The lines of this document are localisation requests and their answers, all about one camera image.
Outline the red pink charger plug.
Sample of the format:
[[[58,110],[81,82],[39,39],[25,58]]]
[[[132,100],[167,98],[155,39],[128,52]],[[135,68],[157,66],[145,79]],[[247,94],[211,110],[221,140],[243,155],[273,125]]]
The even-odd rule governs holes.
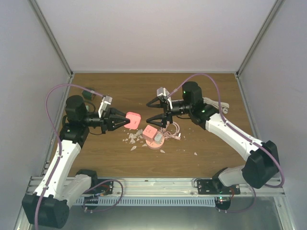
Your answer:
[[[133,130],[138,129],[138,126],[139,126],[141,119],[142,119],[140,114],[134,113],[134,112],[127,112],[126,118],[129,119],[130,122],[128,124],[124,125],[125,128],[133,129]]]

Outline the pink round socket tower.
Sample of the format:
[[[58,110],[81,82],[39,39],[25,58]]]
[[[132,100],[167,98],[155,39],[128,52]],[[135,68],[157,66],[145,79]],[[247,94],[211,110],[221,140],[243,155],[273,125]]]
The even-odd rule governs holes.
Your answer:
[[[160,149],[162,147],[162,145],[164,144],[165,141],[165,137],[163,135],[162,132],[160,132],[163,135],[163,140],[161,143],[157,144],[154,141],[154,137],[156,136],[156,134],[160,132],[157,128],[147,125],[146,128],[144,129],[144,131],[142,132],[142,137],[145,139],[146,141],[146,145],[154,150]]]

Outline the small grey white plug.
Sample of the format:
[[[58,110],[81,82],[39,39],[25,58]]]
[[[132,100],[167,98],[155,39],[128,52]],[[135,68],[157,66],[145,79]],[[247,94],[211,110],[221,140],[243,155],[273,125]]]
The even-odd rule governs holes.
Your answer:
[[[163,138],[164,138],[163,135],[160,132],[158,132],[154,137],[154,141],[155,143],[159,144],[162,142]]]

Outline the dark green cube plug adapter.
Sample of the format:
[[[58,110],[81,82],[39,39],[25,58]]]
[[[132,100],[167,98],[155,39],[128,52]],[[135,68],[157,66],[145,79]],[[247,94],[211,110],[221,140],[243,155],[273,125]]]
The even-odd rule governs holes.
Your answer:
[[[83,90],[82,96],[83,96],[84,99],[92,101],[95,98],[96,95],[93,93],[92,89],[89,89],[88,91]]]

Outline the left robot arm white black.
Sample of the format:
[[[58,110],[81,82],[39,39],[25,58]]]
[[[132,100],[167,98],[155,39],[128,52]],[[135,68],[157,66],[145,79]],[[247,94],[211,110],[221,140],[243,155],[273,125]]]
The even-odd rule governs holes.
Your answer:
[[[82,150],[90,128],[99,127],[102,133],[129,123],[125,113],[111,107],[112,97],[103,96],[99,109],[89,112],[84,99],[73,95],[66,100],[62,129],[54,158],[33,194],[25,194],[22,207],[30,224],[61,229],[67,222],[70,208],[84,193],[98,196],[103,188],[112,192],[115,180],[99,181],[95,171],[80,170],[65,185],[69,171]]]

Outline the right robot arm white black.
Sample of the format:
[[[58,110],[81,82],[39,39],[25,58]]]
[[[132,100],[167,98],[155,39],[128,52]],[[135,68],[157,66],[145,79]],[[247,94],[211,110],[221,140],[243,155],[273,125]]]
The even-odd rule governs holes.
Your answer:
[[[233,126],[217,108],[204,102],[196,82],[188,81],[182,85],[181,100],[171,100],[169,95],[167,89],[161,87],[157,96],[147,103],[148,107],[163,109],[163,113],[148,118],[148,124],[165,128],[173,122],[174,116],[188,115],[194,124],[218,136],[246,162],[235,168],[223,168],[212,177],[216,193],[223,194],[236,184],[260,189],[279,172],[276,145],[272,141],[256,139]]]

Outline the aluminium front rail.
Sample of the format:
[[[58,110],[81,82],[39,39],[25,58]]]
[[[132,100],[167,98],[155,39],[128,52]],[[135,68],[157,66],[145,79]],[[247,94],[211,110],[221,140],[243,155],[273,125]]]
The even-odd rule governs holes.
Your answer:
[[[40,184],[42,177],[32,177],[26,189],[27,194],[32,194]],[[210,197],[210,196],[232,196],[232,190],[228,193],[208,192],[209,189],[196,188],[197,182],[194,178],[115,178],[123,185],[124,197]],[[237,185],[240,194],[235,197],[253,197],[252,189],[246,184]],[[261,189],[254,189],[257,197],[285,196],[283,188],[269,188],[263,186]],[[119,183],[113,183],[112,194],[108,196],[120,197],[122,194]]]

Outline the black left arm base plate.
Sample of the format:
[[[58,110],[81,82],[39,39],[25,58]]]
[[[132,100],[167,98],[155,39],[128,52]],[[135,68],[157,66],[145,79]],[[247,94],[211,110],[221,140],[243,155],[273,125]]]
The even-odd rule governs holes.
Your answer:
[[[101,182],[106,181],[106,179],[93,179],[91,181],[91,187],[93,188],[94,186],[98,185]],[[97,195],[97,196],[107,196],[110,194],[113,194],[113,185],[114,182],[105,182],[99,186],[97,186],[96,188],[94,188],[91,191],[85,191],[83,194],[92,194],[92,195]]]

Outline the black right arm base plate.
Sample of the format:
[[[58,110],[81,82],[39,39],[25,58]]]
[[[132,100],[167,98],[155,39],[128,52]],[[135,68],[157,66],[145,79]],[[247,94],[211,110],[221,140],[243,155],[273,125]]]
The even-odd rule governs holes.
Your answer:
[[[199,195],[239,195],[241,193],[238,184],[226,187],[217,179],[196,178],[193,186],[197,188]]]

